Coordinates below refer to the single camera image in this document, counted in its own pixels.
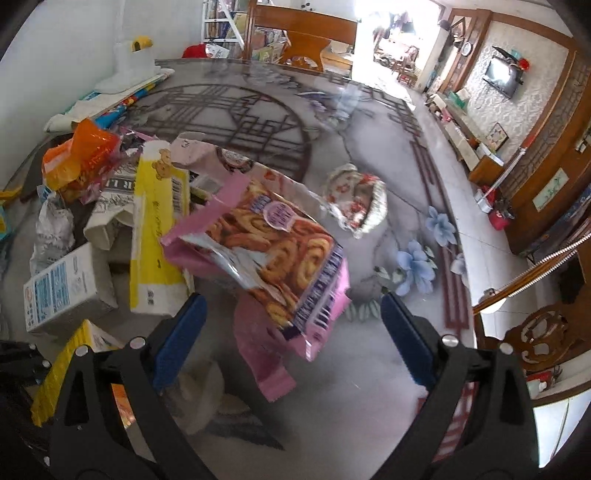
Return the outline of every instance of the metal screw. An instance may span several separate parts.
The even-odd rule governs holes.
[[[441,338],[441,341],[443,342],[443,345],[448,346],[450,348],[455,348],[458,345],[460,345],[460,340],[458,340],[457,337],[453,335],[444,335]]]
[[[133,350],[139,350],[139,349],[145,347],[145,345],[146,345],[146,339],[143,337],[136,337],[133,340],[131,340],[129,343],[129,346]]]
[[[88,353],[88,346],[87,345],[80,345],[76,349],[76,356],[85,356]]]
[[[511,355],[513,353],[513,347],[508,343],[502,343],[499,345],[499,350],[505,355]]]

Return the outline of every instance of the yellow package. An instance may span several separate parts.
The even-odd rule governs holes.
[[[175,168],[170,144],[144,144],[135,179],[129,305],[134,313],[174,316],[194,291],[193,277],[165,258],[159,238],[189,214],[189,172]]]
[[[60,396],[61,385],[64,383],[72,355],[80,345],[88,345],[93,352],[108,352],[124,347],[123,343],[89,320],[84,320],[78,330],[74,332],[66,347],[57,356],[55,363],[51,366],[51,370],[49,370],[33,398],[31,414],[33,423],[36,426],[40,427],[49,418],[53,417],[57,407],[57,399]],[[121,415],[123,425],[127,428],[135,421],[135,417],[125,394],[125,389],[123,385],[112,385],[112,388],[119,415]]]

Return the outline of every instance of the crumpled wrapper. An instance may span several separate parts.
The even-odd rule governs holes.
[[[351,163],[330,174],[323,196],[339,226],[358,239],[376,228],[388,214],[386,184],[374,175],[358,172]]]

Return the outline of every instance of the blue gripper pad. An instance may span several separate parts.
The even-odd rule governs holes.
[[[437,382],[433,353],[413,324],[412,314],[401,300],[387,294],[382,299],[382,320],[414,382],[431,391]]]
[[[177,378],[207,318],[207,302],[193,295],[180,310],[176,326],[156,354],[152,386],[157,392],[169,387]]]

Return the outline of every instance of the orange plastic bag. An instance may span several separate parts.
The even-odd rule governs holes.
[[[73,202],[90,182],[111,168],[112,153],[119,137],[101,130],[92,120],[82,120],[74,137],[47,150],[43,156],[43,177],[47,186]]]

